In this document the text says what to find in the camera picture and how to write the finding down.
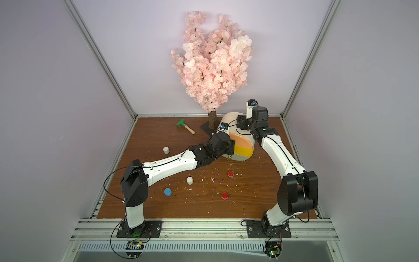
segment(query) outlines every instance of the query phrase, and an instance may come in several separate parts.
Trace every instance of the blue cap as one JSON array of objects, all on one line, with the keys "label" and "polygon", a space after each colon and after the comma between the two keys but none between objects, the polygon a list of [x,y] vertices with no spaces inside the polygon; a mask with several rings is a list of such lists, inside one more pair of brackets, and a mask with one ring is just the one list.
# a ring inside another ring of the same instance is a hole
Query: blue cap
[{"label": "blue cap", "polygon": [[166,196],[171,196],[172,195],[172,190],[170,190],[170,188],[166,188],[165,190],[164,190],[164,194],[166,195]]}]

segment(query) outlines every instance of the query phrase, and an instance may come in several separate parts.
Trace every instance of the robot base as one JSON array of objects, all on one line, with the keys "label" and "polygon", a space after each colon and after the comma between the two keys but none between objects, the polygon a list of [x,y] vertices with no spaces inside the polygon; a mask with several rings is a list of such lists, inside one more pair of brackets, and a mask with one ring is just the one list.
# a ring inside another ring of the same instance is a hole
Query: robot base
[{"label": "robot base", "polygon": [[119,230],[116,233],[117,238],[149,238],[151,231],[151,238],[159,238],[162,221],[159,220],[145,220],[144,223],[135,227],[129,228],[126,220],[119,225]]},{"label": "robot base", "polygon": [[247,237],[250,239],[264,238],[264,237],[281,237],[283,239],[291,238],[290,227],[288,221],[284,225],[272,226],[268,222],[266,212],[263,213],[262,220],[244,220],[246,222]]}]

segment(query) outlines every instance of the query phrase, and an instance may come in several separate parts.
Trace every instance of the tree trunk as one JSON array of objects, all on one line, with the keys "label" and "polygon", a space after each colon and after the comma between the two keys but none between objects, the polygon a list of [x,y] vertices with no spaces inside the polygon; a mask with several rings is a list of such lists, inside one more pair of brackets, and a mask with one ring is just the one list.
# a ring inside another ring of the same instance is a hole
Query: tree trunk
[{"label": "tree trunk", "polygon": [[215,111],[211,111],[210,113],[208,113],[208,125],[209,125],[209,129],[211,130],[215,130],[216,126],[215,126],[215,122],[217,121],[217,113]]}]

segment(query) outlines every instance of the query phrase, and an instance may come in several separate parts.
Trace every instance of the white cap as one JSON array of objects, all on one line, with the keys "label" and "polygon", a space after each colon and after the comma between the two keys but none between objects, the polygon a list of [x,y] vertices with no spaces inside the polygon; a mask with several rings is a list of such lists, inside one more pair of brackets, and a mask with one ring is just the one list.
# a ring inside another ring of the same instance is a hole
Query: white cap
[{"label": "white cap", "polygon": [[189,176],[188,178],[186,178],[186,182],[188,182],[188,185],[192,185],[194,183],[194,179]]}]

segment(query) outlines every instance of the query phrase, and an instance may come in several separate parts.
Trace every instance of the wooden table surface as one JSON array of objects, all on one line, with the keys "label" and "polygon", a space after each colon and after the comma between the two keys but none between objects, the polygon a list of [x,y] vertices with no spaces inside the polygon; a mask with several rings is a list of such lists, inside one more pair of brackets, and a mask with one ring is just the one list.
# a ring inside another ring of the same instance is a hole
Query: wooden table surface
[{"label": "wooden table surface", "polygon": [[[131,161],[160,160],[186,150],[190,145],[200,144],[209,139],[199,127],[207,117],[185,118],[185,124],[195,130],[192,135],[186,128],[176,123],[180,118],[139,118],[119,168]],[[275,127],[283,143],[290,152],[291,146],[279,117],[270,117],[269,125]],[[166,155],[163,147],[169,147]],[[232,179],[227,176],[234,171]],[[109,192],[123,198],[120,179],[124,170],[115,173]],[[186,178],[193,177],[188,185]],[[255,143],[254,153],[245,162],[220,157],[211,165],[181,172],[158,181],[148,188],[148,198],[144,203],[144,218],[249,218],[260,219],[262,213],[277,202],[277,191],[281,177],[268,154]],[[164,189],[169,187],[172,195],[167,197]],[[228,193],[222,200],[221,194]],[[106,195],[97,218],[123,218],[124,204],[113,196]],[[310,211],[310,218],[315,218]]]}]

